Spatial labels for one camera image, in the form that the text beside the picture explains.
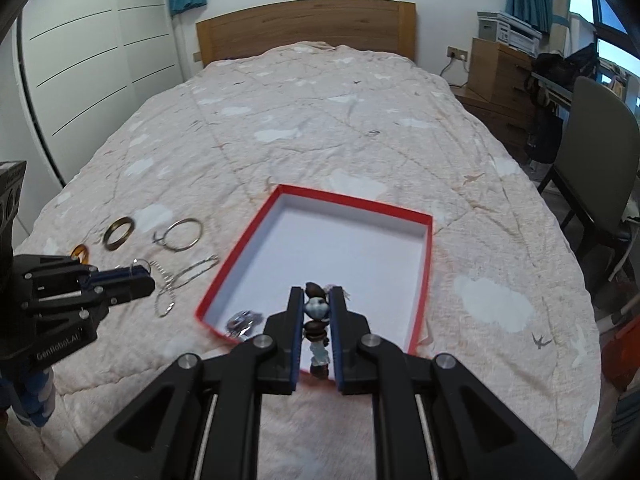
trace printer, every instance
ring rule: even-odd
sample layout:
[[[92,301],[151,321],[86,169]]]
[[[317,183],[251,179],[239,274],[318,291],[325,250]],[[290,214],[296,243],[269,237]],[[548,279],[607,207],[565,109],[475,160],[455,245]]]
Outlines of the printer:
[[[497,41],[538,57],[542,34],[506,12],[478,12],[478,38]]]

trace power socket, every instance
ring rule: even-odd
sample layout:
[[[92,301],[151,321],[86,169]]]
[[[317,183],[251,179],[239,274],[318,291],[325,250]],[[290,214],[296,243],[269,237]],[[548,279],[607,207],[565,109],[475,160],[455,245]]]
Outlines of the power socket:
[[[454,59],[459,59],[460,61],[467,61],[469,59],[469,52],[468,50],[462,50],[461,48],[448,46],[447,57],[453,57]]]

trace bed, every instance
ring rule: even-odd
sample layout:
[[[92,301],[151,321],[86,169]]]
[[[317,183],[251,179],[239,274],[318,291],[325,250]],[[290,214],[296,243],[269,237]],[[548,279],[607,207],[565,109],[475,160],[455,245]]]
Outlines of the bed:
[[[295,21],[302,8],[305,30]],[[252,40],[259,27],[269,41]],[[444,79],[408,59],[412,29],[415,7],[386,0],[287,2],[199,24],[206,68],[134,113],[17,252],[68,254],[85,243],[100,268],[146,258],[177,272],[212,253],[224,258],[280,183],[427,212],[434,247],[418,354],[454,354],[574,466],[600,398],[582,273],[504,147]],[[238,30],[254,33],[234,43]],[[136,230],[107,252],[102,234],[123,215]],[[193,249],[151,243],[156,229],[187,216],[205,225]],[[177,290],[162,319],[153,296],[112,308],[98,341],[56,365],[49,423],[36,431],[12,418],[8,427],[37,473],[52,478],[178,355],[228,351],[193,315],[217,268]],[[305,383],[264,400],[261,433],[261,479],[375,476],[367,399]]]

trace red box rim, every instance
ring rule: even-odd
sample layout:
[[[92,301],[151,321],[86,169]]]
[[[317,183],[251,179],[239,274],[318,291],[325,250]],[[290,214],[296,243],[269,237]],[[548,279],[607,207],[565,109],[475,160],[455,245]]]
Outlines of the red box rim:
[[[226,257],[220,270],[216,274],[215,278],[209,285],[204,297],[200,301],[199,306],[196,309],[196,319],[204,325],[208,330],[212,331],[217,337],[226,340],[233,345],[238,344],[236,339],[229,337],[227,334],[219,332],[211,325],[203,321],[204,315],[216,297],[216,294],[222,287],[226,280],[226,277],[233,269],[236,261],[244,251],[244,248],[249,243],[258,226],[262,223],[271,207],[276,203],[282,195],[289,194],[295,196],[301,196],[304,198],[311,198],[315,200],[321,200],[324,202],[331,202],[334,204],[350,206],[358,209],[364,209],[373,213],[379,213],[387,216],[394,216],[418,224],[423,224],[427,227],[426,241],[427,250],[424,255],[424,269],[422,271],[422,283],[420,284],[420,296],[418,297],[418,308],[416,310],[414,318],[414,326],[412,327],[411,339],[409,341],[409,354],[415,354],[415,349],[418,346],[418,340],[420,339],[420,332],[422,329],[422,320],[424,319],[424,313],[426,310],[427,301],[429,299],[429,278],[431,267],[431,248],[433,245],[433,217],[427,213],[421,213],[412,209],[405,209],[403,207],[385,204],[382,202],[375,202],[373,200],[366,200],[364,198],[356,198],[353,196],[341,195],[338,193],[332,193],[329,191],[322,191],[319,189],[311,189],[309,187],[293,186],[291,184],[278,184],[273,190],[271,195],[265,201],[265,203],[258,210],[254,218],[251,220],[247,228],[242,233],[239,240],[231,249],[231,252]]]

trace chair back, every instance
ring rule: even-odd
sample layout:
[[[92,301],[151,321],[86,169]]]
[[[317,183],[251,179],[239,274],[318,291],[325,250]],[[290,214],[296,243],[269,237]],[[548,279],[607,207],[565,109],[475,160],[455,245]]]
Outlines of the chair back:
[[[639,158],[640,131],[631,110],[605,86],[579,77],[554,167],[594,224],[612,235]]]

